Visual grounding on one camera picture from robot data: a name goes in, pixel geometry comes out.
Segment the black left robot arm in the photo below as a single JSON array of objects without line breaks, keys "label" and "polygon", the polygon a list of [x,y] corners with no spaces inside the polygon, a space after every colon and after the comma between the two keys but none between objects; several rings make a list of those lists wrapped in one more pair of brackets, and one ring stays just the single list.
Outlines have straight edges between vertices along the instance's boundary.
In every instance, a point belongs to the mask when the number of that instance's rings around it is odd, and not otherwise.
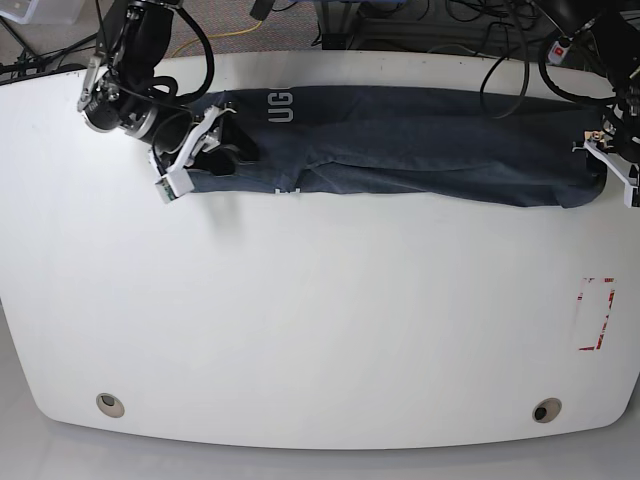
[{"label": "black left robot arm", "polygon": [[[543,40],[538,53],[539,74],[557,96],[601,111],[603,121],[614,129],[613,152],[631,164],[639,163],[639,31],[620,13],[618,1],[538,1],[537,8],[555,30]],[[594,58],[611,84],[613,95],[592,98],[567,92],[547,72],[553,44],[564,38],[581,45],[589,34]]]}]

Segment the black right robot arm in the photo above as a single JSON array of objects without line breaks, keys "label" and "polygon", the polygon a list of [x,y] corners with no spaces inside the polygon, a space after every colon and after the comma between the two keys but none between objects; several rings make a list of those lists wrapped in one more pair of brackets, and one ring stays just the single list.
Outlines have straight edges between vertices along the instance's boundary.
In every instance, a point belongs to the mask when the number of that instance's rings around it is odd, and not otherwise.
[{"label": "black right robot arm", "polygon": [[[174,17],[204,48],[204,80],[188,93],[180,93],[175,78],[155,72],[168,50]],[[215,59],[207,36],[181,2],[117,1],[98,20],[97,45],[77,104],[91,128],[120,128],[147,144],[160,176],[178,170],[226,176],[259,160],[258,145],[233,118],[234,104],[212,105],[201,113],[191,108],[213,82]]]}]

